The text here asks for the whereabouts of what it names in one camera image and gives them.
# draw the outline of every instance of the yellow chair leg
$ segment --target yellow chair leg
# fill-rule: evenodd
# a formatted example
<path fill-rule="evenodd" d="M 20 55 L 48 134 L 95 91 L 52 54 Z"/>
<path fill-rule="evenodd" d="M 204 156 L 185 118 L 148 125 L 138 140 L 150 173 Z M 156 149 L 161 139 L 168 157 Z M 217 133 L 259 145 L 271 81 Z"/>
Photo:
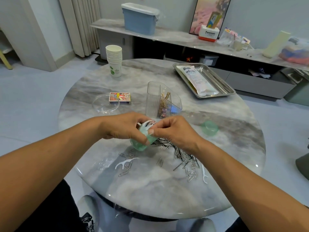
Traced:
<path fill-rule="evenodd" d="M 6 60 L 6 57 L 4 56 L 1 50 L 0 50 L 0 58 L 2 62 L 4 63 L 4 65 L 7 67 L 7 69 L 10 69 L 10 70 L 13 69 L 10 63 Z"/>

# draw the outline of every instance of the round table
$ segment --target round table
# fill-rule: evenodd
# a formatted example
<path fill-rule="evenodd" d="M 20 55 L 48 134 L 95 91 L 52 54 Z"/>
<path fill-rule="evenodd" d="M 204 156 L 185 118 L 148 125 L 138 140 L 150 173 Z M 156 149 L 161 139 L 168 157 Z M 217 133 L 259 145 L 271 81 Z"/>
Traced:
<path fill-rule="evenodd" d="M 58 123 L 62 131 L 98 115 L 91 106 L 99 94 L 130 92 L 131 105 L 120 105 L 113 114 L 135 111 L 145 114 L 147 84 L 162 82 L 181 98 L 184 116 L 205 139 L 222 148 L 250 170 L 260 175 L 265 164 L 263 132 L 253 113 L 237 94 L 210 99 L 197 99 L 173 68 L 173 62 L 157 59 L 132 59 L 122 63 L 122 76 L 113 78 L 108 65 L 82 77 L 69 90 L 60 107 Z M 200 125 L 207 120 L 219 126 L 218 133 L 208 137 Z M 136 151 L 129 173 L 119 177 L 125 158 L 119 153 L 133 149 L 129 140 L 100 140 L 78 161 L 80 177 L 96 192 L 111 202 L 144 215 L 167 218 L 200 218 L 221 212 L 231 204 L 218 184 L 202 168 L 198 177 L 187 181 L 185 170 L 178 167 L 172 148 L 148 147 Z M 163 165 L 157 164 L 159 158 Z"/>

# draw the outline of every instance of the blue plastic box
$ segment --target blue plastic box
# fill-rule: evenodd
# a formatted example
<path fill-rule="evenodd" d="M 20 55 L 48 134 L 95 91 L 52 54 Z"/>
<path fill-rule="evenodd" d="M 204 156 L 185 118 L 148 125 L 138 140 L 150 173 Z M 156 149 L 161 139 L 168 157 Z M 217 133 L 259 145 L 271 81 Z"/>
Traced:
<path fill-rule="evenodd" d="M 144 35 L 153 35 L 160 11 L 144 5 L 125 3 L 121 5 L 125 29 Z"/>

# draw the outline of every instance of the hand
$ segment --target hand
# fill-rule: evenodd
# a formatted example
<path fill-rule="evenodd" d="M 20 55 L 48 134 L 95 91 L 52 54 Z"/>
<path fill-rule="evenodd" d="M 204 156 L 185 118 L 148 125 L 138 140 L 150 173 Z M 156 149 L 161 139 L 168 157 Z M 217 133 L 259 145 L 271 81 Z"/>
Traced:
<path fill-rule="evenodd" d="M 182 116 L 165 118 L 153 125 L 148 133 L 155 137 L 166 138 L 191 154 L 195 154 L 197 144 L 204 141 Z"/>
<path fill-rule="evenodd" d="M 102 130 L 102 138 L 134 139 L 139 143 L 149 145 L 146 136 L 137 129 L 139 126 L 137 123 L 151 120 L 149 117 L 136 112 L 130 112 L 101 118 L 100 130 Z"/>

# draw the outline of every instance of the white curtain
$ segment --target white curtain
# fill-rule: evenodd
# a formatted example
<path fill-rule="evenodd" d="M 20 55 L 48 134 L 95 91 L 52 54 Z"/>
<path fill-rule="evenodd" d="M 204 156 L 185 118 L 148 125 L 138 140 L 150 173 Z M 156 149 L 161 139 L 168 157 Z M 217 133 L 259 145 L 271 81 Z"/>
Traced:
<path fill-rule="evenodd" d="M 75 54 L 85 57 L 98 49 L 96 30 L 90 24 L 100 19 L 98 0 L 59 0 Z"/>

